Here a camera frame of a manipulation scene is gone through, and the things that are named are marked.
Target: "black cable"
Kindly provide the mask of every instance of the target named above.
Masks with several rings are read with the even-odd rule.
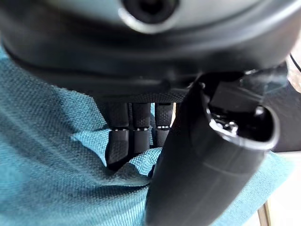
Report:
[[[293,61],[293,64],[297,67],[297,69],[301,72],[301,67],[299,66],[299,64],[295,61],[295,59],[293,58],[292,54],[290,54],[290,57]]]

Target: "teal fabric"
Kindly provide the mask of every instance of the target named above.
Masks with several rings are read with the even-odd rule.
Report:
[[[0,225],[143,225],[147,175],[161,149],[112,172],[108,133],[91,97],[36,79],[0,48]],[[291,170],[271,153],[213,225],[242,225]]]

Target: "black plastic part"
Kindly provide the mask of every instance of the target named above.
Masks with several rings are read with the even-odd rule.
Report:
[[[169,130],[162,130],[162,129],[157,129],[156,130],[156,137],[155,137],[155,145],[156,147],[163,147],[164,143],[166,141],[167,135],[169,133]]]
[[[254,112],[262,96],[229,82],[221,82],[210,102],[210,106],[231,112]]]
[[[147,226],[210,225],[268,151],[223,139],[209,126],[200,90],[196,84],[181,104],[157,162],[147,196]]]
[[[132,104],[133,126],[135,128],[148,128],[151,124],[151,105]]]
[[[123,0],[129,13],[147,24],[166,21],[176,10],[178,0]]]
[[[129,126],[127,103],[108,103],[107,111],[111,129],[127,128]]]
[[[173,117],[173,103],[156,103],[155,104],[155,121],[156,126],[170,126]]]
[[[134,155],[141,154],[150,148],[150,130],[134,131]]]
[[[109,169],[118,170],[127,162],[128,139],[128,130],[110,131],[106,150],[106,161]]]
[[[184,89],[203,72],[278,65],[298,37],[300,10],[298,0],[265,0],[214,24],[143,35],[41,1],[4,0],[0,29],[9,54],[35,75],[110,99]]]

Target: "robotic hand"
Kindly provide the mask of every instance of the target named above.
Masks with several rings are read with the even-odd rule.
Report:
[[[300,27],[299,0],[0,2],[3,45],[33,74],[102,102],[181,103],[149,226],[210,225],[275,147],[263,99],[285,85]]]

